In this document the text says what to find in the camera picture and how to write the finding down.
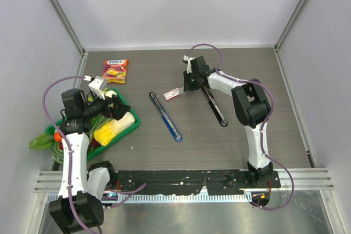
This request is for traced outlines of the red white staple box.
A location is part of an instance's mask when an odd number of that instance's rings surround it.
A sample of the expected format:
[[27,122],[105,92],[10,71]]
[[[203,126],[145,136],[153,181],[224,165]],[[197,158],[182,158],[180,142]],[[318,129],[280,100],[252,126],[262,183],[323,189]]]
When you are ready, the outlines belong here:
[[163,96],[166,100],[170,100],[179,96],[179,91],[177,89],[173,89],[171,91],[164,93]]

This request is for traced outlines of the black stapler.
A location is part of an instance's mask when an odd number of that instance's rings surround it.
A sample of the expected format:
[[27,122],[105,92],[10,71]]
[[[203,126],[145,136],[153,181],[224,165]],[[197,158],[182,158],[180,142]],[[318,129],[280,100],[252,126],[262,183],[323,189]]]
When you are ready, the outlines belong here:
[[202,88],[203,93],[205,94],[206,98],[208,99],[208,104],[210,108],[212,109],[212,112],[214,113],[218,123],[220,124],[221,127],[226,127],[228,125],[227,119],[224,117],[221,109],[219,108],[216,100],[214,99],[212,93],[210,90],[204,86]]

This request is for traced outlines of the blue stapler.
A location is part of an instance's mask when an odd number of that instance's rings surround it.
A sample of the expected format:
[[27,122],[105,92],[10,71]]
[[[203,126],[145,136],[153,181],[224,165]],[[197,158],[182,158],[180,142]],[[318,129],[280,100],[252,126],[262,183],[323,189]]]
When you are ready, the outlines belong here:
[[175,124],[173,123],[173,121],[169,117],[168,113],[166,112],[166,110],[164,109],[164,107],[162,106],[160,101],[158,100],[155,93],[150,92],[149,97],[150,97],[151,101],[153,102],[153,104],[155,105],[155,107],[158,109],[158,111],[161,115],[161,118],[162,118],[163,122],[165,123],[167,129],[169,130],[171,136],[177,142],[182,141],[183,137],[182,137],[180,131],[178,130],[178,128],[175,126]]

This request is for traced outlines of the silver staple strips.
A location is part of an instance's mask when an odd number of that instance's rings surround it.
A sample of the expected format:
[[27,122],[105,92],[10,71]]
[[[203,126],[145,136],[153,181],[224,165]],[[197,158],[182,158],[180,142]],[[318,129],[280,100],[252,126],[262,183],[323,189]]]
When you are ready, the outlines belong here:
[[177,88],[176,90],[177,90],[179,95],[186,94],[189,92],[189,91],[184,90],[184,87]]

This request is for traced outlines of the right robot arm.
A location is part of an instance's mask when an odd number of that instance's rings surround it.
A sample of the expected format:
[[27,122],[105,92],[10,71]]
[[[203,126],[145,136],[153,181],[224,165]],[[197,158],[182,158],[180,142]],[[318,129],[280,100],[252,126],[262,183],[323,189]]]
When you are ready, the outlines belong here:
[[218,90],[232,98],[236,118],[244,126],[248,140],[247,179],[253,187],[261,187],[273,174],[267,143],[267,117],[271,106],[261,83],[257,79],[235,80],[223,71],[211,69],[202,56],[184,56],[183,62],[187,65],[183,72],[184,91],[201,90],[222,127],[226,127],[228,121],[210,90]]

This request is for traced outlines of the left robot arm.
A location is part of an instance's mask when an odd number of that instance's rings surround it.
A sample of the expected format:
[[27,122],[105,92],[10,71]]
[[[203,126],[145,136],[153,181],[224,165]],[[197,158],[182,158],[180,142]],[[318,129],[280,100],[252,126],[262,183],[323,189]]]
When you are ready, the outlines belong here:
[[104,221],[101,199],[103,192],[117,182],[109,161],[87,167],[90,129],[95,117],[111,117],[114,121],[130,114],[130,106],[113,90],[105,98],[84,99],[83,91],[75,88],[63,92],[63,120],[59,126],[65,138],[63,177],[58,199],[49,204],[49,213],[63,233],[99,227]]

